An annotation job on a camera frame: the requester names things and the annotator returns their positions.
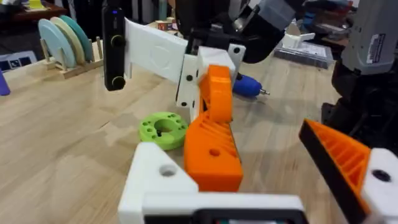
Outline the white orange left gripper right finger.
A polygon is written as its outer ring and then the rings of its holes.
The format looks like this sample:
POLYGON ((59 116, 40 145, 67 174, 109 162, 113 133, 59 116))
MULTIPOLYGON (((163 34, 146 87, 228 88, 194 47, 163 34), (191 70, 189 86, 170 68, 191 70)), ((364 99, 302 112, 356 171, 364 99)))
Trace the white orange left gripper right finger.
POLYGON ((305 119, 299 139, 348 223, 397 224, 397 156, 305 119))

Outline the bare white left gripper left finger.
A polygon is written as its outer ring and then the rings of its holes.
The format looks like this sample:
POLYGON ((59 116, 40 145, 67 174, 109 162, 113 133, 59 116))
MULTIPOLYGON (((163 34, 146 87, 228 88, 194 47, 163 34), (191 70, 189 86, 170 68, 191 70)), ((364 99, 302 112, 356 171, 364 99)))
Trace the bare white left gripper left finger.
POLYGON ((139 143, 119 201, 119 223, 144 222, 145 194, 175 192, 198 192, 198 184, 156 143, 139 143))

